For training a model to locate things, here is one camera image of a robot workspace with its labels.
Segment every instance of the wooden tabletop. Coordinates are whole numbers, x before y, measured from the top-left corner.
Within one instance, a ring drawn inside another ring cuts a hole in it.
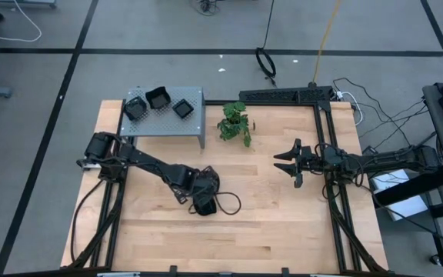
[[[121,103],[102,102],[96,132],[116,131]],[[331,106],[339,147],[360,154],[349,103],[333,102]],[[293,179],[272,165],[281,162],[272,156],[290,150],[296,138],[304,145],[318,143],[313,109],[248,106],[247,113],[256,124],[250,148],[243,146],[241,138],[223,142],[218,137],[221,106],[206,108],[204,150],[196,137],[138,139],[138,149],[164,162],[199,169],[212,165],[220,175],[220,191],[239,195],[242,210],[233,216],[222,212],[205,217],[190,215],[190,203],[179,205],[159,177],[131,168],[113,270],[166,272],[170,265],[176,265],[180,272],[276,273],[282,267],[290,268],[292,273],[338,272],[328,202],[321,194],[324,179],[306,172],[304,185],[295,189]],[[97,175],[98,170],[84,173],[77,203],[97,183]],[[86,201],[79,213],[76,255],[95,234],[104,187]],[[350,185],[348,198],[357,237],[378,264],[387,268],[370,193]],[[219,199],[224,209],[236,209],[237,203],[230,195]],[[102,241],[103,246],[107,243],[108,236]],[[348,268],[352,269],[348,240],[343,239],[343,243]],[[68,238],[62,264],[69,263]]]

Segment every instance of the pegboard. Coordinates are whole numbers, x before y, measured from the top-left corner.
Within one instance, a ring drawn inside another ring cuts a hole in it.
[[[155,88],[131,88],[126,101],[141,96],[146,102],[147,112],[137,121],[131,121],[127,116],[122,119],[121,135],[123,136],[167,136],[167,135],[201,135],[204,120],[203,91],[201,87],[165,87],[171,102],[156,110],[150,109],[145,93]],[[185,99],[194,109],[185,118],[180,118],[172,107]]]

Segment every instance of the white cable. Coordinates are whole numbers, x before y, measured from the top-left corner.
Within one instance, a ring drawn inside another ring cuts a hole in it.
[[[355,126],[356,126],[363,121],[363,113],[361,112],[360,105],[358,104],[357,99],[355,99],[353,94],[351,94],[350,92],[336,92],[336,95],[338,96],[339,99],[343,99],[343,95],[345,95],[345,94],[350,95],[353,98],[353,101],[355,101],[355,105],[358,109],[358,112],[360,112],[360,120],[357,123],[355,123]]]
[[[7,40],[7,41],[12,41],[12,42],[36,42],[41,36],[42,36],[42,31],[40,30],[40,28],[22,11],[22,8],[20,8],[20,5],[18,4],[18,2],[16,0],[13,0],[15,2],[16,7],[18,8],[18,10],[20,10],[20,12],[23,14],[23,16],[25,16],[30,23],[32,23],[38,30],[38,37],[34,38],[34,39],[22,39],[22,38],[3,38],[0,37],[0,39],[2,40]]]

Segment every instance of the green plant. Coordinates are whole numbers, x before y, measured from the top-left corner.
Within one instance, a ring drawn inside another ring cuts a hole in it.
[[[249,119],[247,115],[242,115],[241,112],[245,111],[245,104],[242,102],[228,103],[223,105],[223,113],[225,114],[217,125],[221,131],[220,139],[224,141],[233,139],[238,134],[244,135],[244,145],[249,147],[251,145],[251,133],[249,132]]]

